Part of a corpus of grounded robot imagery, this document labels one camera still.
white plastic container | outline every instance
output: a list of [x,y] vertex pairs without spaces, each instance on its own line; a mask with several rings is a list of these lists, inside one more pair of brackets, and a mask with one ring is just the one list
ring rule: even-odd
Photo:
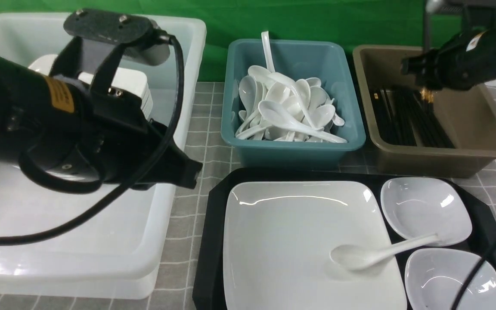
[[[59,53],[71,37],[63,30],[68,13],[0,14],[0,56],[26,67]],[[195,83],[205,45],[201,20],[148,16],[179,39],[185,54],[185,98],[175,133],[183,149]],[[175,99],[175,58],[142,71],[154,100],[152,116],[168,124]],[[0,164],[0,236],[43,231],[77,216],[112,190],[90,195],[51,192]],[[141,299],[154,289],[175,187],[158,184],[146,192],[128,191],[83,226],[33,245],[0,247],[0,294]]]

white plate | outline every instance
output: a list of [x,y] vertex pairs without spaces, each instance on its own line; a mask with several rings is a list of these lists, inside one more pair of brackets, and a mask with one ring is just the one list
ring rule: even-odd
[[365,185],[237,185],[227,202],[224,231],[227,308],[406,310],[397,261],[386,260],[367,273],[338,270],[330,251],[343,243],[391,245],[376,198]]
[[384,183],[380,194],[382,212],[403,238],[437,233],[440,242],[430,246],[456,245],[472,233],[472,222],[456,190],[433,178],[396,178]]
[[[415,251],[405,267],[407,296],[414,310],[448,310],[480,257],[453,249]],[[496,271],[485,262],[457,310],[496,310]]]

green backdrop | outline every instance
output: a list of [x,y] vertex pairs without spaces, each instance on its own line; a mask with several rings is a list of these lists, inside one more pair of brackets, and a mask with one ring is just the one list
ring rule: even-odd
[[[71,12],[81,7],[184,16],[206,23],[199,79],[222,81],[229,43],[259,38],[332,41],[347,52],[361,44],[421,45],[421,0],[0,0],[0,12]],[[433,18],[433,44],[460,30],[449,16]]]

yellow warning label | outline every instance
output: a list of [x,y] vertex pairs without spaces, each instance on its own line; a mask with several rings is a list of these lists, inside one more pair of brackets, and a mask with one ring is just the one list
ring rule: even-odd
[[51,93],[51,104],[53,107],[64,112],[74,112],[74,99],[66,84],[57,79],[45,77]]

white square bowl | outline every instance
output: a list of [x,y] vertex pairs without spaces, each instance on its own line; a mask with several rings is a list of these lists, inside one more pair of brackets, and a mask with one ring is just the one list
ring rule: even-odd
[[376,272],[328,272],[337,245],[391,245],[372,192],[352,181],[242,183],[227,202],[229,310],[406,310],[395,259]]

